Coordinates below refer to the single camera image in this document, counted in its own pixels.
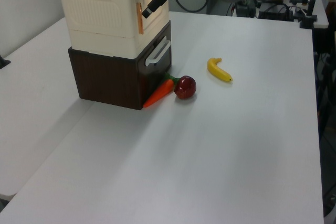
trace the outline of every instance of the white handle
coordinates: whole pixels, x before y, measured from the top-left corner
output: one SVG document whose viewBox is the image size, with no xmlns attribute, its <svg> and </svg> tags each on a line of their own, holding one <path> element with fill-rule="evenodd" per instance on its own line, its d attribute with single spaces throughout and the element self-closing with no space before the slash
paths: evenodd
<svg viewBox="0 0 336 224">
<path fill-rule="evenodd" d="M 164 54 L 167 52 L 170 45 L 171 45 L 170 40 L 167 40 L 167 37 L 164 37 L 146 59 L 145 62 L 146 67 L 149 64 L 158 63 L 158 61 L 162 58 L 162 56 L 164 56 Z"/>
</svg>

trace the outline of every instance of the white box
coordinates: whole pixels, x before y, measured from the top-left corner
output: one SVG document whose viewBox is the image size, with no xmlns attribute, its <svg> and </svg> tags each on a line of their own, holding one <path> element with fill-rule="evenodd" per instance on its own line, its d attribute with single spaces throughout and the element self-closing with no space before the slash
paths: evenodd
<svg viewBox="0 0 336 224">
<path fill-rule="evenodd" d="M 138 15 L 137 6 L 145 9 L 150 1 L 62 0 L 72 48 L 136 58 L 169 21 L 168 2 L 147 19 Z"/>
</svg>

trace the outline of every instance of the orange carrot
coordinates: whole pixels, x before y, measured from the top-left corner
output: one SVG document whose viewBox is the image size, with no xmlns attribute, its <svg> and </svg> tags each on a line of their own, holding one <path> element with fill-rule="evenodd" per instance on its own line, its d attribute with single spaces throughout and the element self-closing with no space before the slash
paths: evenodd
<svg viewBox="0 0 336 224">
<path fill-rule="evenodd" d="M 156 103 L 161 98 L 165 97 L 167 94 L 174 90 L 174 81 L 172 79 L 165 80 L 148 98 L 148 100 L 143 105 L 144 108 Z"/>
</svg>

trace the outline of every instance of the yellow banana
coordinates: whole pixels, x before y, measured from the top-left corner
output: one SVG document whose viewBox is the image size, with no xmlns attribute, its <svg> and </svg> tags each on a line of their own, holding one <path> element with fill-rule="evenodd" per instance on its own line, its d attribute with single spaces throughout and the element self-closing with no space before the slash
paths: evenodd
<svg viewBox="0 0 336 224">
<path fill-rule="evenodd" d="M 222 81 L 232 81 L 232 77 L 228 72 L 217 66 L 217 63 L 221 62 L 221 58 L 210 58 L 208 60 L 208 70 L 209 72 Z"/>
</svg>

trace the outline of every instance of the tabletop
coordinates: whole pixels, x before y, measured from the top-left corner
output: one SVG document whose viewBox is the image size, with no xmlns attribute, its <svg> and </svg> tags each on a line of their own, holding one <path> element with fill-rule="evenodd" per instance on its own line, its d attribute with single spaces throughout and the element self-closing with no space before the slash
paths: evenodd
<svg viewBox="0 0 336 224">
<path fill-rule="evenodd" d="M 323 223 L 311 31 L 170 18 L 170 73 L 192 76 L 194 97 L 94 103 L 1 223 Z M 207 72 L 210 57 L 233 83 Z"/>
<path fill-rule="evenodd" d="M 64 20 L 0 70 L 0 198 L 10 200 L 92 105 L 79 99 Z"/>
</svg>

